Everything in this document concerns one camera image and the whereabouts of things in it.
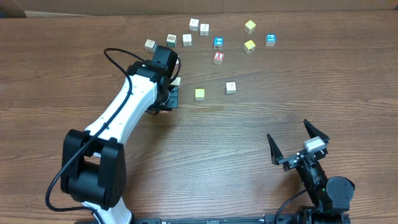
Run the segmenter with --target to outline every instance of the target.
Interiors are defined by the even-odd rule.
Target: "toy block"
[[[176,62],[175,62],[175,65],[174,65],[174,69],[178,69],[178,65],[180,64],[180,61],[179,60],[177,60]]]
[[[224,53],[216,52],[216,54],[214,54],[213,63],[221,65],[223,63],[223,60],[224,60]]]
[[[276,43],[275,34],[267,34],[266,38],[266,47],[273,47]]]
[[[168,47],[175,47],[175,43],[177,41],[177,36],[173,34],[169,34],[167,36],[166,44]]]
[[[180,84],[181,84],[181,78],[180,77],[177,77],[172,83],[170,83],[170,85],[177,86],[177,88],[180,88]]]
[[[153,40],[147,39],[147,42],[145,42],[145,50],[148,50],[150,52],[155,52],[156,50],[156,42]]]
[[[256,48],[255,43],[253,42],[253,40],[249,40],[246,43],[244,43],[243,46],[243,50],[247,53],[250,54],[251,52],[254,51],[254,49]]]
[[[183,46],[192,46],[192,36],[191,34],[182,35]]]
[[[191,19],[189,22],[189,30],[198,31],[199,29],[199,20],[198,19]]]
[[[222,37],[215,37],[214,38],[214,49],[222,49],[223,48],[223,38]]]
[[[233,94],[236,92],[235,82],[226,83],[226,94]]]
[[[205,90],[204,89],[196,89],[195,90],[195,100],[196,101],[204,101],[205,100]]]
[[[244,31],[246,31],[248,34],[253,33],[255,29],[256,29],[256,24],[253,21],[248,21],[244,25]]]
[[[209,24],[200,24],[200,35],[209,35]]]

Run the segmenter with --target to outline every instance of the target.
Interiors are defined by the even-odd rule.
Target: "white block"
[[[189,22],[189,30],[198,31],[199,28],[199,20],[198,19],[191,19]]]
[[[275,34],[267,34],[266,37],[266,47],[273,47],[276,43]]]
[[[244,31],[246,31],[248,34],[253,33],[255,29],[256,29],[256,24],[253,21],[248,21],[244,25]]]
[[[209,35],[209,24],[200,24],[200,35]]]
[[[167,36],[166,44],[168,47],[175,47],[175,43],[177,41],[177,36],[173,34],[169,34]]]
[[[233,94],[236,92],[235,82],[226,83],[226,94]]]
[[[184,46],[192,46],[192,36],[191,34],[182,35],[182,42]]]
[[[170,83],[170,85],[177,86],[178,88],[180,88],[180,84],[181,84],[181,78],[180,77],[177,77],[172,83]]]
[[[216,54],[214,54],[213,63],[221,65],[223,63],[223,60],[224,60],[224,53],[216,52]]]
[[[153,40],[147,39],[147,42],[145,42],[145,49],[150,51],[150,52],[155,52],[156,50],[156,42]]]

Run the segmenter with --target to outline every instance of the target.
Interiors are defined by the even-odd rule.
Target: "white bracket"
[[[99,205],[91,202],[82,202],[82,204],[96,209],[105,224],[130,224],[131,222],[132,215],[125,206],[123,198],[120,198],[119,202],[108,210],[103,210]]]

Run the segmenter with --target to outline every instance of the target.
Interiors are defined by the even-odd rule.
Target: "cardboard box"
[[[1,0],[0,12],[6,17],[25,18],[25,12],[13,0]]]
[[[14,0],[25,11],[81,15],[391,10],[398,0]]]

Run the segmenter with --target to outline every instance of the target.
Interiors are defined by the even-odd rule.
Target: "blue block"
[[[214,49],[222,49],[223,42],[224,42],[224,40],[222,37],[215,37],[214,38]]]
[[[268,42],[276,42],[275,34],[267,34],[267,41]]]

